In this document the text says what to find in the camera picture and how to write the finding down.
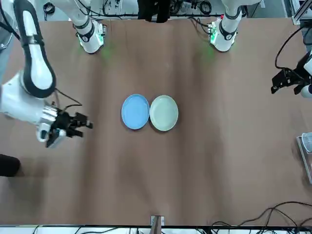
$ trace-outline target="black object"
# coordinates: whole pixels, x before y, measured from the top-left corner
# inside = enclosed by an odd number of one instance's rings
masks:
[[[222,23],[219,24],[219,29],[220,29],[220,33],[224,36],[225,40],[231,40],[237,31],[237,29],[235,29],[234,32],[229,33],[223,28]]]
[[[155,3],[158,3],[157,23],[164,23],[170,17],[170,0],[137,0],[139,20],[151,22],[155,12]]]
[[[271,93],[276,93],[283,87],[297,85],[293,91],[297,95],[301,92],[302,88],[311,84],[310,74],[304,69],[306,64],[311,59],[310,51],[298,62],[294,70],[290,68],[283,68],[272,78]]]
[[[241,6],[241,8],[242,8],[242,17],[248,16],[247,6]]]
[[[20,169],[20,161],[11,156],[0,154],[0,176],[13,177]]]
[[[12,26],[8,22],[7,18],[5,17],[4,10],[3,10],[2,5],[1,5],[1,1],[0,1],[0,12],[1,12],[3,20],[5,22],[5,23],[0,22],[0,27],[4,28],[6,31],[8,31],[10,33],[13,33],[13,35],[19,40],[20,36],[17,34],[17,32],[15,32],[15,30],[12,28]]]
[[[176,15],[179,12],[182,3],[182,1],[172,0],[170,3],[170,15]]]
[[[47,15],[51,15],[55,12],[55,6],[47,2],[45,5],[43,5],[43,12],[44,12],[44,20],[47,21]]]
[[[43,38],[41,35],[41,30],[39,27],[39,22],[38,22],[38,18],[36,15],[36,11],[32,3],[30,3],[28,0],[15,0],[13,3],[13,8],[14,8],[15,16],[16,16],[16,21],[19,26],[21,44],[22,44],[22,47],[24,49],[24,54],[25,54],[25,68],[23,72],[24,86],[27,92],[29,92],[32,96],[35,96],[37,98],[46,98],[50,96],[55,90],[56,77],[44,50]],[[24,11],[28,11],[32,15],[32,18],[34,20],[34,24],[36,27],[36,31],[37,31],[36,35],[33,35],[33,36],[26,35],[25,23],[23,19]],[[31,53],[29,49],[29,44],[40,45],[43,60],[52,75],[52,83],[50,87],[48,87],[47,89],[38,88],[32,81],[32,78],[31,78],[32,57],[31,57]]]
[[[212,10],[211,3],[207,0],[202,1],[199,5],[199,10],[204,15],[209,15],[211,13],[211,10]]]
[[[75,116],[70,116],[66,111],[58,109],[58,116],[51,125],[49,137],[46,143],[46,147],[51,146],[55,140],[59,137],[60,130],[66,132],[66,136],[73,138],[75,136],[83,137],[83,132],[77,130],[80,127],[87,127],[93,129],[93,123],[88,120],[88,117],[77,113]]]

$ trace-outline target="metal bracket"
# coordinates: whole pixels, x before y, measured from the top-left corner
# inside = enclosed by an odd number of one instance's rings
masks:
[[[151,216],[151,231],[150,234],[161,234],[161,226],[165,225],[164,216]]]
[[[292,21],[295,25],[300,24],[300,19],[307,12],[307,10],[311,7],[311,5],[312,5],[312,0],[305,0],[304,3],[302,3],[302,5],[297,10],[295,15],[292,17]]]

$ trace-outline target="blue plate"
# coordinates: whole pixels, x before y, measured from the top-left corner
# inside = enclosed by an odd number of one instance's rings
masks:
[[[121,117],[124,124],[131,129],[142,128],[150,116],[150,105],[140,94],[127,97],[121,108]]]

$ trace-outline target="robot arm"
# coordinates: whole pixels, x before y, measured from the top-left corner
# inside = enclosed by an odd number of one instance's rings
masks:
[[[312,98],[312,51],[309,51],[297,64],[294,70],[282,69],[272,78],[271,93],[276,93],[283,87],[297,85],[293,91],[301,93],[304,98]]]
[[[210,44],[218,51],[226,52],[234,43],[237,27],[242,19],[241,6],[253,5],[261,0],[222,0],[225,6],[223,19],[214,22],[214,31]]]
[[[95,53],[104,44],[106,26],[91,19],[87,14],[87,9],[84,9],[85,6],[90,5],[90,1],[50,0],[50,2],[72,20],[80,44],[87,53]]]
[[[56,77],[46,57],[32,3],[15,0],[13,8],[24,50],[25,67],[1,87],[0,112],[36,125],[37,139],[46,142],[47,147],[56,145],[65,137],[82,137],[82,132],[76,128],[93,127],[86,116],[76,113],[71,117],[44,100],[55,91]]]

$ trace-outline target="light green plate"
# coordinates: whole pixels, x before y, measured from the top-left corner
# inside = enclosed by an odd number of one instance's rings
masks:
[[[150,108],[150,118],[158,130],[168,131],[172,129],[178,118],[176,102],[167,95],[156,97]]]

